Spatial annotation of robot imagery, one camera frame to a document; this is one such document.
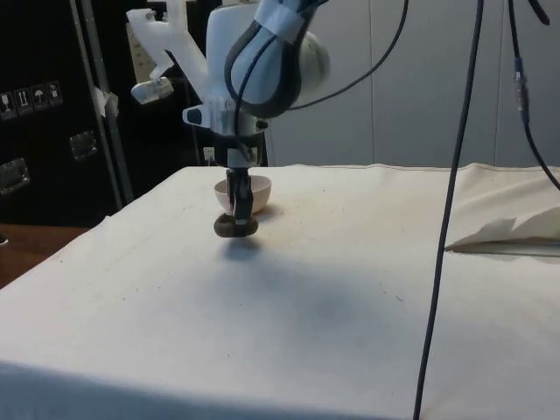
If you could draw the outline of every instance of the black cable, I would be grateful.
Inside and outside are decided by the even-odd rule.
[[[367,79],[369,76],[371,76],[373,73],[375,73],[377,71],[377,69],[379,67],[381,67],[383,65],[383,63],[385,63],[385,61],[387,60],[389,55],[391,55],[391,53],[395,49],[396,43],[398,42],[399,38],[401,37],[401,33],[403,32],[404,24],[406,23],[406,18],[407,18],[408,13],[409,13],[409,2],[410,2],[410,0],[404,0],[404,6],[402,7],[401,22],[399,23],[399,26],[398,26],[398,28],[395,32],[395,36],[393,37],[393,40],[391,41],[391,44],[388,46],[387,51],[383,54],[383,56],[379,59],[379,61],[377,61],[375,66],[373,66],[367,73],[365,73],[363,76],[359,77],[358,79],[356,79],[355,81],[353,81],[352,83],[347,85],[346,87],[343,87],[342,89],[337,90],[336,92],[334,92],[332,94],[329,94],[329,95],[324,96],[320,99],[317,99],[316,101],[311,101],[311,102],[308,102],[304,105],[299,105],[297,107],[292,107],[292,108],[289,109],[289,111],[297,111],[297,110],[300,110],[300,109],[306,109],[306,108],[312,107],[313,105],[317,105],[321,102],[328,101],[329,99],[332,99],[336,96],[340,96],[340,95],[344,94],[345,92],[347,92],[348,90],[352,89],[354,86],[362,83],[365,79]]]
[[[511,27],[511,38],[514,43],[514,56],[519,59],[519,39],[517,38],[517,23],[515,21],[514,0],[507,0],[507,8],[509,10],[509,26]]]
[[[515,19],[515,6],[514,0],[507,0],[507,7],[509,8],[509,26],[511,28],[511,39],[514,45],[514,56],[515,56],[515,82],[518,84],[518,95],[519,95],[519,103],[520,103],[520,112],[521,112],[521,121],[523,122],[523,128],[525,129],[525,137],[527,138],[528,145],[533,152],[533,156],[535,156],[536,161],[541,166],[542,170],[549,178],[550,182],[560,191],[560,182],[556,179],[556,177],[552,174],[550,168],[546,165],[543,159],[543,155],[536,147],[535,139],[533,138],[533,134],[531,133],[531,126],[529,122],[529,93],[527,90],[525,73],[523,69],[523,60],[520,53],[519,47],[519,39],[517,36],[517,21]]]
[[[474,26],[474,35],[472,36],[472,49],[471,58],[469,60],[469,68],[467,73],[465,100],[463,102],[463,111],[461,114],[461,121],[458,128],[457,142],[455,144],[455,151],[453,154],[453,161],[451,164],[451,173],[449,177],[449,186],[447,187],[447,197],[445,199],[444,218],[442,221],[441,233],[439,235],[439,244],[437,245],[437,260],[436,260],[436,273],[434,276],[434,286],[431,296],[430,316],[428,317],[428,326],[426,328],[426,336],[423,345],[422,361],[420,363],[420,373],[418,375],[418,385],[416,388],[416,402],[414,406],[414,420],[420,419],[420,411],[422,409],[422,398],[424,395],[424,382],[426,378],[426,368],[428,366],[428,359],[430,357],[431,339],[434,332],[434,325],[436,322],[436,314],[438,311],[439,299],[439,285],[441,283],[441,273],[444,264],[445,254],[445,241],[447,240],[447,231],[449,229],[449,222],[451,219],[453,196],[455,194],[455,184],[457,181],[457,173],[459,171],[459,161],[461,158],[461,151],[463,149],[463,142],[465,139],[466,123],[468,121],[469,109],[471,107],[471,97],[473,95],[474,73],[476,68],[476,61],[479,51],[480,43],[480,30],[482,28],[482,15],[484,12],[484,0],[478,0],[478,7],[476,12],[476,23]]]
[[[560,182],[558,182],[556,177],[550,171],[550,168],[544,163],[543,156],[541,155],[541,153],[537,149],[536,144],[535,144],[535,140],[533,139],[533,134],[531,133],[530,125],[529,124],[524,124],[524,127],[525,127],[525,136],[527,137],[528,145],[531,148],[531,150],[533,151],[533,154],[535,155],[536,161],[539,163],[539,165],[541,166],[544,173],[546,173],[546,176],[549,177],[550,182],[552,184],[554,184],[554,186],[560,191]]]

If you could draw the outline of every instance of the sticker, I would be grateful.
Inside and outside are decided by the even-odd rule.
[[[57,81],[49,81],[46,83],[46,95],[52,107],[62,105],[62,92],[60,92],[60,84]]]
[[[31,87],[31,98],[33,99],[33,107],[36,111],[49,108],[49,99],[46,96],[46,88],[44,85]]]
[[[16,98],[17,112],[21,116],[33,112],[32,97],[29,94],[29,89],[27,87],[14,90],[14,97]]]
[[[17,117],[18,112],[11,92],[0,94],[0,120],[6,121]]]

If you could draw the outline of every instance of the brown object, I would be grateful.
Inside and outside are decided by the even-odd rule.
[[[0,224],[0,235],[8,240],[0,245],[0,289],[87,231],[84,227]]]

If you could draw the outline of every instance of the black cabinet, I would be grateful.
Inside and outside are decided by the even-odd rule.
[[[119,199],[70,3],[3,0],[0,20],[0,222],[92,226]]]

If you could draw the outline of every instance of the metal pole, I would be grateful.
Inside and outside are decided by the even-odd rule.
[[[94,9],[91,5],[91,0],[81,0],[80,3],[84,14],[84,21],[86,23],[87,38],[89,40],[89,45],[91,46],[91,53],[94,60],[97,81],[99,82],[99,89],[103,92],[110,92],[109,80],[103,63],[103,53],[99,42],[97,26],[95,25],[95,15]],[[129,204],[132,200],[134,200],[134,195],[132,193],[132,184],[130,183],[129,171],[126,165],[126,158],[124,156],[121,134],[119,133],[116,120],[116,111],[115,102],[109,100],[105,109],[108,130],[111,138],[111,144],[113,145],[113,152],[115,153],[116,169],[121,180],[124,202],[125,204]]]
[[[89,88],[89,94],[92,101],[95,102],[95,85],[94,78],[91,74],[91,67],[89,65],[88,50],[86,49],[86,43],[84,42],[83,32],[81,31],[80,16],[78,14],[78,8],[76,6],[76,0],[70,1],[70,9],[72,10],[73,24],[76,28],[76,36],[78,38],[78,44],[80,45],[80,53],[82,58],[82,63],[84,65],[84,72],[86,74],[87,86]],[[108,175],[111,180],[111,186],[113,187],[113,194],[115,196],[115,203],[117,210],[123,208],[123,199],[119,192],[119,185],[116,180],[115,167],[113,166],[113,158],[111,157],[111,150],[109,148],[109,142],[107,141],[107,134],[105,133],[105,127],[103,127],[102,116],[99,112],[97,106],[94,106],[95,121],[97,122],[97,128],[99,130],[99,136],[101,138],[101,144],[103,145],[103,152],[105,155],[105,161],[107,163]]]

